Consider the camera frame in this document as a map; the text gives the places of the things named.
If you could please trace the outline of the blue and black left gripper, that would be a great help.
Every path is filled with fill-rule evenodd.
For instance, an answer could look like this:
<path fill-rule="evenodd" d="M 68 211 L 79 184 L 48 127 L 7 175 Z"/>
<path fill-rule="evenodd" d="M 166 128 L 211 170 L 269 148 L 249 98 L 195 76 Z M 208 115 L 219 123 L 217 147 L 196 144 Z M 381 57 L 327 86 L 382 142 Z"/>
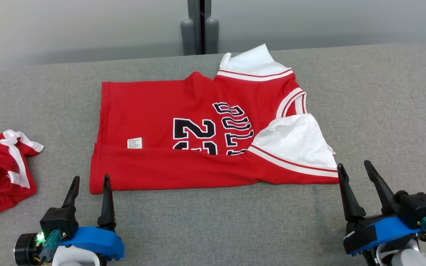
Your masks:
<path fill-rule="evenodd" d="M 75 207 L 80 188 L 80 177 L 75 176 L 67 192 L 63 208 Z M 111 181 L 105 174 L 103 201 L 98 227 L 79 227 L 70 240 L 61 239 L 58 246 L 49 248 L 49 234 L 26 233 L 17 239 L 13 254 L 18 266 L 105 266 L 110 261 L 125 258 L 125 246 L 114 232 L 102 228 L 115 228 L 116 218 Z"/>

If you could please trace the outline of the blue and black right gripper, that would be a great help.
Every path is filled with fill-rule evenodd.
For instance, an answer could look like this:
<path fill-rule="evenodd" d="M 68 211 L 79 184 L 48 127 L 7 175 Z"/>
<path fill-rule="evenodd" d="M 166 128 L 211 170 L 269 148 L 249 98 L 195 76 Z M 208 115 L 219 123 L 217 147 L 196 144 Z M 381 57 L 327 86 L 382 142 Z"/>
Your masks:
<path fill-rule="evenodd" d="M 365 160 L 364 165 L 369 180 L 376 188 L 383 215 L 365 217 L 365 209 L 357 202 L 349 185 L 348 174 L 343 164 L 339 163 L 339 187 L 345 220 L 348 222 L 343 238 L 345 253 L 356 256 L 377 249 L 381 244 L 386 249 L 396 250 L 414 236 L 426 241 L 426 214 L 393 214 L 399 210 L 394 193 L 370 160 Z"/>

